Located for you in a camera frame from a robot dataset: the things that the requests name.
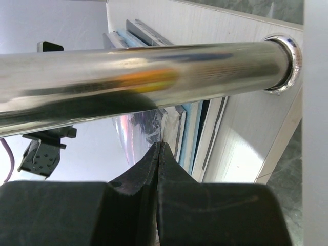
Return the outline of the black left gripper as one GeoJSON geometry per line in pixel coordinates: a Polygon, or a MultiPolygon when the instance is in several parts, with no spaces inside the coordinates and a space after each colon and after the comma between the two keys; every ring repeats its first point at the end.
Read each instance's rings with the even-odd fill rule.
{"type": "MultiPolygon", "coordinates": [[[[38,107],[37,112],[32,113],[29,118],[32,121],[51,121],[55,117],[64,119],[64,107],[64,102],[57,106],[48,104],[38,107]]],[[[18,170],[49,178],[60,162],[60,151],[66,148],[66,145],[61,143],[62,138],[75,138],[76,135],[77,129],[73,126],[24,134],[23,137],[30,139],[31,142],[23,154],[18,170]]]]}

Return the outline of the Robinson Crusoe book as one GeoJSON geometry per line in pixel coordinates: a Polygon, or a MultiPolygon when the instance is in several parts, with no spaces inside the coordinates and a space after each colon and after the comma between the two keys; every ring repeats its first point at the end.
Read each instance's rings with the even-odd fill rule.
{"type": "MultiPolygon", "coordinates": [[[[126,28],[117,31],[129,48],[172,46],[173,43],[144,22],[126,20],[126,28]]],[[[169,144],[179,161],[187,112],[182,105],[125,114],[113,118],[128,164],[136,164],[155,142],[169,144]]]]}

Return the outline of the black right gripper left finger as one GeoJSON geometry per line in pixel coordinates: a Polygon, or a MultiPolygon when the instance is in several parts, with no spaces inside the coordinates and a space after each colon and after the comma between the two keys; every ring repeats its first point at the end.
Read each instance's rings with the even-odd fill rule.
{"type": "Polygon", "coordinates": [[[160,143],[110,182],[1,186],[1,245],[153,245],[160,143]]]}

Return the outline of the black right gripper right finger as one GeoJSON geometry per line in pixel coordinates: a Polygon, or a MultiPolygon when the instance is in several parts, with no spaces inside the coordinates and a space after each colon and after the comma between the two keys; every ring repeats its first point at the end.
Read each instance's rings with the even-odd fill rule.
{"type": "Polygon", "coordinates": [[[279,202],[264,184],[199,183],[162,143],[157,224],[161,245],[291,245],[279,202]]]}

